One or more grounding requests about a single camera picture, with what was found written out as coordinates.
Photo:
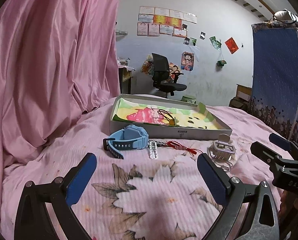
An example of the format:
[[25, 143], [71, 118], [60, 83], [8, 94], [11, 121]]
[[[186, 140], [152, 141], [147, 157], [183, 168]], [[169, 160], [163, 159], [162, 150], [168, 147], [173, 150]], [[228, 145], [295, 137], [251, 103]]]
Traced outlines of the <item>right hand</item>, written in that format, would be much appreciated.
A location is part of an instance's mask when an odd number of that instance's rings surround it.
[[280, 210], [278, 213], [280, 228], [286, 227], [295, 222], [295, 230], [298, 230], [298, 196], [286, 190], [283, 191], [280, 199]]

